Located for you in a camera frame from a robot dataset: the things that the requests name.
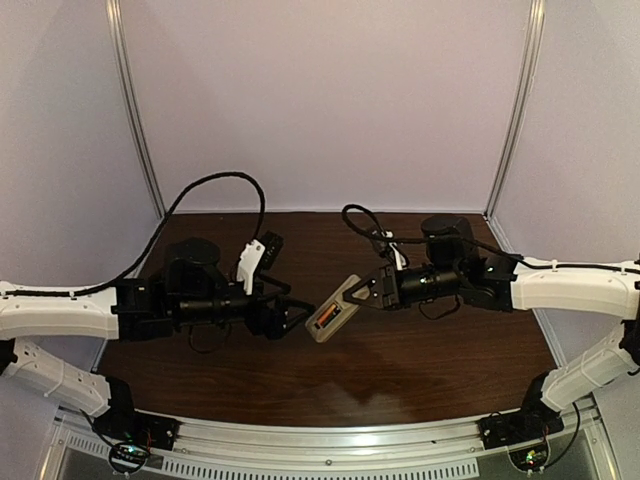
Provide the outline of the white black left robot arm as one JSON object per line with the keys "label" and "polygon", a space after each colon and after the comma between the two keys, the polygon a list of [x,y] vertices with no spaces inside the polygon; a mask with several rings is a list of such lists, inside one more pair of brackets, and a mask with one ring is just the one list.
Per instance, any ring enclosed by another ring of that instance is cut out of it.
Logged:
{"label": "white black left robot arm", "polygon": [[124,277],[107,286],[38,291],[1,284],[1,375],[23,382],[88,415],[123,444],[137,442],[144,424],[129,385],[81,370],[42,350],[31,337],[80,336],[143,342],[182,329],[244,324],[277,340],[310,317],[313,305],[290,297],[290,285],[265,275],[282,248],[267,233],[241,252],[234,279],[219,270],[220,249],[202,238],[169,246],[162,268],[148,278]]}

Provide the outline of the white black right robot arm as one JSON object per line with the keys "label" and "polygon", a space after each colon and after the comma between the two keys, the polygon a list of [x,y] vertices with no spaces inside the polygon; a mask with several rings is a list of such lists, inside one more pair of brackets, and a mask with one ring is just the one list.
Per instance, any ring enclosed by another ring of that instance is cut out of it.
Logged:
{"label": "white black right robot arm", "polygon": [[428,264],[390,262],[345,290],[344,300],[395,311],[452,297],[485,310],[568,310],[620,321],[578,358],[531,382],[512,423],[519,440],[535,440],[576,400],[638,374],[638,263],[566,263],[508,253],[476,240],[470,222],[451,214],[427,218],[421,232],[415,242],[424,245]]}

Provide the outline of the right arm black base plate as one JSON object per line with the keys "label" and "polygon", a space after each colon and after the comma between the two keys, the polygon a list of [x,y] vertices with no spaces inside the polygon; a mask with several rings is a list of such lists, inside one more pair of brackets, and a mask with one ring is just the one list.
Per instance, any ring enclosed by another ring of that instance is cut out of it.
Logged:
{"label": "right arm black base plate", "polygon": [[522,409],[508,413],[493,412],[476,424],[486,450],[544,440],[564,429],[563,420],[556,413],[545,417]]}

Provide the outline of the dark green AAA battery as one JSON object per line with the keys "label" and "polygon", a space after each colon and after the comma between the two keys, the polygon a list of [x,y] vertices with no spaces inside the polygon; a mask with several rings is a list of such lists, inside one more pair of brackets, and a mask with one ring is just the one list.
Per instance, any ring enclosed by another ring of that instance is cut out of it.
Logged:
{"label": "dark green AAA battery", "polygon": [[334,302],[329,310],[328,310],[328,316],[326,321],[327,322],[331,322],[335,317],[337,317],[338,315],[340,315],[342,313],[342,307],[339,303]]}

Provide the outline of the orange AAA battery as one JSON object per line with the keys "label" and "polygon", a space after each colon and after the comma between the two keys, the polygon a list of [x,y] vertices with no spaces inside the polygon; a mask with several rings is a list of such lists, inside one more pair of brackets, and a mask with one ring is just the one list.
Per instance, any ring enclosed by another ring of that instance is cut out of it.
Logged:
{"label": "orange AAA battery", "polygon": [[335,305],[332,305],[325,312],[323,312],[322,315],[319,317],[318,324],[320,326],[325,325],[328,321],[330,321],[336,315],[335,311],[337,310],[338,308]]}

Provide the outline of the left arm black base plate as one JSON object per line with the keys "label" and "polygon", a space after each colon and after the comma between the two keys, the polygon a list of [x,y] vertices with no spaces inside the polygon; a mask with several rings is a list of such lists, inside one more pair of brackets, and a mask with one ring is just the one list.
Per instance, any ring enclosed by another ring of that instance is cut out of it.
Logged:
{"label": "left arm black base plate", "polygon": [[109,438],[171,451],[181,422],[172,417],[133,412],[117,412],[109,409],[93,421],[95,430]]}

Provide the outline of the white remote control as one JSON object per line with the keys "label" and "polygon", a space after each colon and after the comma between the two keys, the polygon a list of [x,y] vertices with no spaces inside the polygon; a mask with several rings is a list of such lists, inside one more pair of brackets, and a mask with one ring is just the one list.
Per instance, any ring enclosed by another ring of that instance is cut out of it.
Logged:
{"label": "white remote control", "polygon": [[305,328],[316,343],[328,342],[360,309],[358,304],[343,298],[343,294],[360,281],[358,275],[350,275],[306,320]]}

